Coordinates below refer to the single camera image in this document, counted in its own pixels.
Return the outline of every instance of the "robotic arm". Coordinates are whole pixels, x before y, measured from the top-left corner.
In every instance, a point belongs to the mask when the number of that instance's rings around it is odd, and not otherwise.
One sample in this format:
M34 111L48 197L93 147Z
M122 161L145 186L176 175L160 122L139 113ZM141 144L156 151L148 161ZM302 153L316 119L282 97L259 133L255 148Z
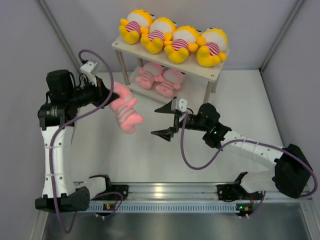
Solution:
M85 211L90 200L96 195L112 192L115 188L107 175L92 176L78 186L73 183L70 160L75 131L74 123L62 129L55 137L54 143L51 144L56 131L65 123L74 120L79 108L89 104L98 107L106 101L110 90L105 87L102 79L95 75L96 69L97 63L92 61L84 63L80 68L83 78L78 86L75 85L73 74L68 70L56 70L47 74L46 82L49 91L46 93L45 104L38 111L45 146L44 188L41 197L35 200L35 207L38 210L55 213L57 208L54 204L54 197L56 194L60 212ZM113 92L104 106L117 101L123 103L121 96ZM117 185L118 191L123 189L123 192L128 192L128 188L127 185ZM113 200L113 198L113 196L108 196L104 199Z
M202 138L205 143L219 150L212 160L202 167L193 167L187 162L183 149L183 132L181 134L182 157L188 167L193 170L206 168L223 149L251 159L268 169L263 172L240 173L233 184L218 187L219 199L227 202L243 199L243 196L269 190L274 186L291 198L301 196L311 176L312 168L298 146L290 144L288 147L276 147L246 138L221 124L220 114L210 103L201 105L197 114L187 114L186 111L187 101L178 98L156 109L156 113L174 114L173 127L153 131L151 134L170 142L179 128L205 132Z

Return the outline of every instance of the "wooden shelf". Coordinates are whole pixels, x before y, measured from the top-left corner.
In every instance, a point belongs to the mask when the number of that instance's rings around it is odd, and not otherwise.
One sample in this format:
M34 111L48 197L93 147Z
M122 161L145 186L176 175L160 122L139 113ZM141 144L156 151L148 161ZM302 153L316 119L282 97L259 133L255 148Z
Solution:
M130 85L127 85L130 90L157 100L161 103L167 104L171 101L172 97L164 97L156 91L156 86L159 84L155 82L151 89L144 89L140 87L136 82L136 77L139 75L139 67L130 75ZM199 106L203 103L203 95L206 93L205 81L201 82L199 77L195 78L191 75L185 75L184 81L181 85L181 89L174 91L174 97L186 99L188 101L188 107L197 111Z
M176 69L180 72L183 72L192 76L202 77L201 79L205 82L209 81L209 82L215 83L219 77L220 71L224 66L224 62L214 67L200 66L197 62L197 56L195 53L191 53L188 59L184 63L174 64L168 59L164 51L161 51L158 54L151 54L144 48L144 46L140 42L130 45L125 43L121 38L121 36L119 36L113 42L112 47L115 50L134 55L138 58L145 59L157 64L161 64L165 67Z

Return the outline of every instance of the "gray wall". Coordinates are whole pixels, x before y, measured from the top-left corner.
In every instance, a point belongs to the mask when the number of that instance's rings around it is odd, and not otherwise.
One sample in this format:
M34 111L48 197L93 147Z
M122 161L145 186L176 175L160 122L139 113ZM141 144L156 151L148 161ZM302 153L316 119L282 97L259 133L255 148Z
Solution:
M46 75L75 70L34 0L1 0L0 10L0 239L26 240L44 184Z
M46 0L73 51L90 48L119 70L111 44L119 35L120 18L137 8L179 26L202 31L223 28L229 36L228 69L257 69L296 0ZM129 69L137 59L126 56Z
M317 176L320 176L319 10L320 1L306 1L264 74L284 141L302 148ZM314 195L314 202L320 213L320 190Z

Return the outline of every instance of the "striped shirt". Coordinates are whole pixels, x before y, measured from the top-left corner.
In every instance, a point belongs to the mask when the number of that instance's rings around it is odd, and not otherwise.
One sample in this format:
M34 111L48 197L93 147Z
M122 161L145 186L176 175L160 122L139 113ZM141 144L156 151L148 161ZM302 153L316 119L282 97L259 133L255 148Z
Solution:
M175 90L174 84L166 79L162 83L160 83L159 86L161 86L167 90L170 90L172 92Z
M140 77L145 81L145 82L150 82L151 84L154 83L154 76L152 75L151 72L145 71L140 75Z
M129 33L131 31L136 31L139 35L141 34L140 25L136 21L129 22L125 27Z
M164 34L163 34L161 31L159 31L159 30L155 30L155 31L153 31L152 33L150 33L150 34L148 35L148 38L150 39L150 41L153 41L155 38L159 38L159 39L161 39L163 42L165 41L165 36L164 36Z
M183 39L177 39L177 40L173 41L173 43L171 45L175 51L178 51L179 49L182 49L182 48L189 50L189 45L188 45L187 41L185 41Z
M115 118L116 122L121 125L124 123L128 118L132 115L135 115L137 112L131 107L126 104L122 104L118 109L115 111Z
M207 42L205 44L205 46L207 46L210 49L210 55L219 55L220 53L220 49L218 47L218 44L216 44L215 42Z

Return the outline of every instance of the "shelf leg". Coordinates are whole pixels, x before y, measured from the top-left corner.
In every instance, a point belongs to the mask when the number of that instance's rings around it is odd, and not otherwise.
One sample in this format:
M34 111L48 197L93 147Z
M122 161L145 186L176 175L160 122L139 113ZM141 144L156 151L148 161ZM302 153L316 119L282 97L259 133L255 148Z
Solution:
M208 84L207 84L206 90L205 90L204 99L203 99L204 104L209 102L210 93L211 93L213 87L214 87L214 83L211 81L208 81Z
M211 89L212 93L215 93L216 90L217 90L217 85L218 85L219 78L220 78L220 74L219 74L218 78L216 79L215 83L212 86L212 89Z
M130 81L129 81L128 73L127 73L127 69L126 69L126 64L124 61L124 57L122 56L122 52L119 50L115 50L115 52L116 52L116 56L118 57L119 63L121 65L121 70L122 70L125 85L130 85Z
M139 67L143 67L144 66L144 61L142 58L138 57L138 62L139 62Z

